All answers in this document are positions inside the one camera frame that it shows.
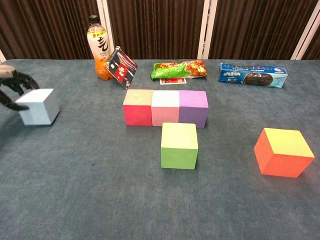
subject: cube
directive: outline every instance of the cube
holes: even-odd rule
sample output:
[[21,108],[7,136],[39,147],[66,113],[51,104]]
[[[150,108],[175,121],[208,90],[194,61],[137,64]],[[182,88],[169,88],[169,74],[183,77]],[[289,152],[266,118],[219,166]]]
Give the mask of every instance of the cube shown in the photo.
[[193,123],[162,124],[161,167],[195,169],[198,155],[196,125]]
[[179,121],[179,91],[154,90],[151,103],[152,125]]
[[209,106],[205,91],[180,90],[179,123],[195,124],[204,128]]
[[125,124],[129,126],[152,126],[152,89],[129,89],[123,101]]
[[31,90],[15,103],[29,107],[28,110],[19,111],[24,125],[51,125],[60,111],[52,88]]
[[315,158],[298,130],[264,128],[254,147],[264,175],[296,178]]

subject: oreo box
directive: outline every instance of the oreo box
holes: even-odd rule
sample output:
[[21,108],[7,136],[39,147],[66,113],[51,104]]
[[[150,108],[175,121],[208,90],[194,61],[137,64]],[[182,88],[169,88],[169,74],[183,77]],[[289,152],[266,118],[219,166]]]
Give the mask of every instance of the oreo box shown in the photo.
[[288,73],[281,66],[220,63],[219,82],[282,88]]

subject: bottle cap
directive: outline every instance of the bottle cap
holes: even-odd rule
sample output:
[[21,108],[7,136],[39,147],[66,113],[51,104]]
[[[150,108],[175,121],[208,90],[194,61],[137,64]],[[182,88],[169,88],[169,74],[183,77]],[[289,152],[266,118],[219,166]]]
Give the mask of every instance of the bottle cap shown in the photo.
[[100,22],[100,18],[98,15],[90,15],[88,19],[90,24],[98,24]]

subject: orange cube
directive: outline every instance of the orange cube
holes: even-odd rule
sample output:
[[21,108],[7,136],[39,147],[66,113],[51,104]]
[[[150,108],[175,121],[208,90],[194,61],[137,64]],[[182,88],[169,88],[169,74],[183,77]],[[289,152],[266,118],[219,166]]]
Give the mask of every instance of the orange cube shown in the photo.
[[296,178],[315,158],[298,130],[264,128],[254,153],[264,175]]

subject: purple cube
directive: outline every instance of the purple cube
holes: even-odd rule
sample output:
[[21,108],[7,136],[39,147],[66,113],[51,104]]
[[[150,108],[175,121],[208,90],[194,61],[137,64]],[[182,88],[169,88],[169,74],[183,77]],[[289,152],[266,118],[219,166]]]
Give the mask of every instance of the purple cube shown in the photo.
[[205,91],[180,90],[179,123],[195,124],[204,128],[209,106]]

